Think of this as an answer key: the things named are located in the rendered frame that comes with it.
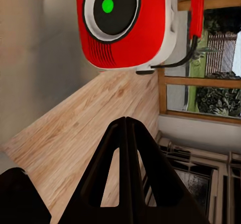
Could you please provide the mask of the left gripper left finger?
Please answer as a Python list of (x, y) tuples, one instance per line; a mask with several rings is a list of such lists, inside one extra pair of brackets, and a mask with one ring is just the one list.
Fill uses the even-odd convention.
[[(109, 124), (58, 224), (134, 224), (126, 117)], [(119, 205), (100, 207), (119, 148)]]

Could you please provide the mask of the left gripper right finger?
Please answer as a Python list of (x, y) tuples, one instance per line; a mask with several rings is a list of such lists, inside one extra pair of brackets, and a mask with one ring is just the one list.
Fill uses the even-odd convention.
[[(146, 126), (126, 118), (134, 224), (210, 224)], [(138, 150), (157, 207), (146, 205)]]

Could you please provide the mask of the radio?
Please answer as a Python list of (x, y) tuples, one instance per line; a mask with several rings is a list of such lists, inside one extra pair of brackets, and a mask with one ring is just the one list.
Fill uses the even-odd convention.
[(76, 1), (82, 51), (96, 68), (149, 75), (181, 66), (193, 57), (202, 34), (204, 0), (191, 0), (190, 51), (182, 61), (164, 65), (177, 40), (178, 0)]

